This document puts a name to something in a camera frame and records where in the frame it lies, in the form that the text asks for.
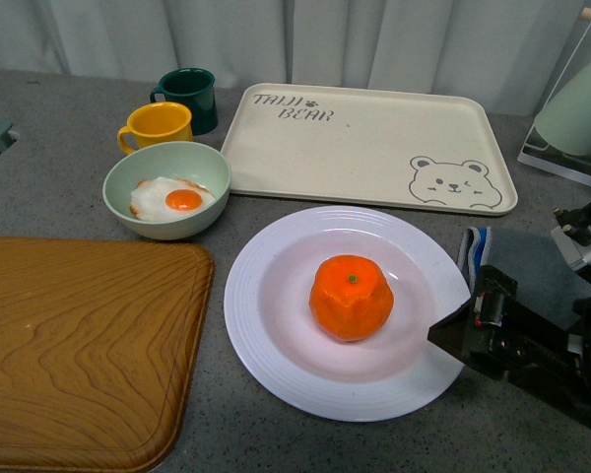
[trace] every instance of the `dark green mug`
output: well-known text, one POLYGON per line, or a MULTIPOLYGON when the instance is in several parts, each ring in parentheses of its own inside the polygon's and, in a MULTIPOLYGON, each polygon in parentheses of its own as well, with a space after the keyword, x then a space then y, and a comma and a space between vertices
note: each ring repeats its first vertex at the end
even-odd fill
POLYGON ((194 67, 171 71, 151 91, 151 102, 157 101, 157 94, 190 108, 193 135, 208 133, 217 126, 215 76, 210 71, 194 67))

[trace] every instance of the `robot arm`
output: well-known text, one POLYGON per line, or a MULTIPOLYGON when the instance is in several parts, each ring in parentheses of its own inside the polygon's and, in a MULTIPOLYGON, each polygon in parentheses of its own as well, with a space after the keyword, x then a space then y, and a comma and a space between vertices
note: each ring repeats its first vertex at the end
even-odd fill
MULTIPOLYGON (((591 284, 591 203, 555 209, 552 236, 566 263, 591 284)), ((516 300, 517 282, 480 268, 474 294, 430 328, 427 339, 469 368, 505 379, 591 428, 591 298, 563 330, 516 300)))

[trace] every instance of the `bowl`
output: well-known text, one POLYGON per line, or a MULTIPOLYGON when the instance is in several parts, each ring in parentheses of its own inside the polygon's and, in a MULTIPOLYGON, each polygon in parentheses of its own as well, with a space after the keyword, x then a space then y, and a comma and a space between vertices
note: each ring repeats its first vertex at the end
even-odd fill
POLYGON ((102 198, 107 208, 127 228, 143 237, 161 240, 192 237, 212 225, 230 196, 228 159, 210 146, 191 141, 170 141, 135 151, 107 174, 102 198), (206 187, 215 201, 200 212, 178 220, 145 222, 129 210, 131 191, 143 179, 179 177, 206 187))

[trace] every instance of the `egg yolk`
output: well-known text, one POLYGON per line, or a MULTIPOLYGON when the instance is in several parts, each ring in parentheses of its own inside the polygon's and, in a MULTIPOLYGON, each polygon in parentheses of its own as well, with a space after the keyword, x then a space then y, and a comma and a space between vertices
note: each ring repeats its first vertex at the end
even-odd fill
POLYGON ((202 204, 203 200, 194 190, 177 189, 166 197, 166 205, 173 210, 193 210, 202 204))

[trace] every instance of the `countertop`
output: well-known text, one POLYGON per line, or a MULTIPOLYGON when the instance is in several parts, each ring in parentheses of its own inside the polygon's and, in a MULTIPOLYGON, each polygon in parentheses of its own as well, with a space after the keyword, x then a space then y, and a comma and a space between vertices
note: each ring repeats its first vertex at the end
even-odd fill
MULTIPOLYGON (((0 70, 0 119, 20 139, 0 156, 0 236, 139 240, 106 209, 101 187, 123 154, 116 131, 154 84, 0 70)), ((221 149, 242 91, 216 90, 218 127, 196 141, 221 149)), ((464 229, 547 235, 555 206, 591 201, 591 188, 516 161, 531 119, 490 115, 519 202, 501 217, 375 208, 417 227, 455 259, 464 229)), ((159 471, 582 471, 591 431, 518 388, 467 368, 436 400, 374 423, 321 419, 260 385, 236 355, 224 288, 243 247, 293 212, 328 203, 233 195, 189 241, 213 255, 216 276, 183 429, 159 471)))

